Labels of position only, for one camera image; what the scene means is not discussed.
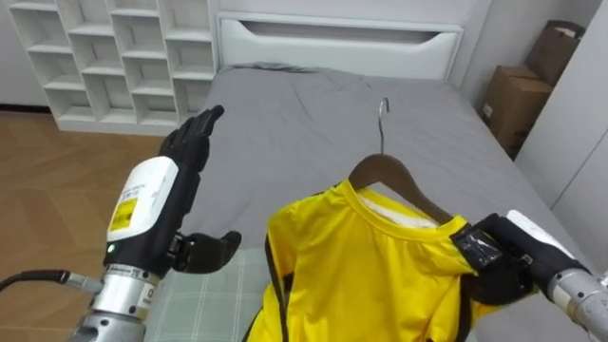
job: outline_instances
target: yellow shirt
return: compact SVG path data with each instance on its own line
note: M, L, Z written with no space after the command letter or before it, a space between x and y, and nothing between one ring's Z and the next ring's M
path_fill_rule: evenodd
M270 219L266 247L281 291L268 286L246 341L455 339L460 275L475 271L450 235L466 221L456 216L436 228L404 226L371 210L370 202L413 222L430 220L370 189L355 193L347 180ZM471 304L473 318L488 312ZM282 315L289 339L281 333Z

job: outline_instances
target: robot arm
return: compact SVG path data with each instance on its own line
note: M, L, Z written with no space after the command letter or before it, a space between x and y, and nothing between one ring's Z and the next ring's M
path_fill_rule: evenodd
M608 273L593 277L559 242L522 213L489 216L475 225L517 259L544 295L575 323L608 341Z
M148 309L170 268L192 274L223 267L240 234L222 238L179 232L209 156L209 136L223 114L216 106L186 121L162 143L159 156L129 175L107 230L103 286L70 342L141 342Z
M190 118L165 138L158 157L131 171L107 231L104 266L128 265L163 278L172 267L206 274L230 260L239 233L220 239L178 233L209 157L209 136L223 111L218 105Z

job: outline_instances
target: wooden hanger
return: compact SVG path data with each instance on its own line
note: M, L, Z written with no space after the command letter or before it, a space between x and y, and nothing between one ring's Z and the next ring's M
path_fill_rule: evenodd
M385 98L380 104L378 126L380 128L380 154L372 154L360 161L349 175L349 182L354 191L381 182L403 199L415 205L439 224L452 220L452 215L445 212L437 204L428 199L420 190L409 170L398 159L384 154L384 133L382 131L382 112L389 111L389 99Z

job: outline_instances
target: black cable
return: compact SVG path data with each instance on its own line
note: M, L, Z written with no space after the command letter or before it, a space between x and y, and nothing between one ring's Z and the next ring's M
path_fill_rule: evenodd
M66 270L32 270L12 275L0 282L0 292L19 281L52 281L65 284L70 272Z

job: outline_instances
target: white headboard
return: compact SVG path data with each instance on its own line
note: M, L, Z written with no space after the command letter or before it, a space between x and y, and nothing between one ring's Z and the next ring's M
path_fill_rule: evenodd
M447 80L463 29L358 19L220 11L221 66L255 62L370 76Z

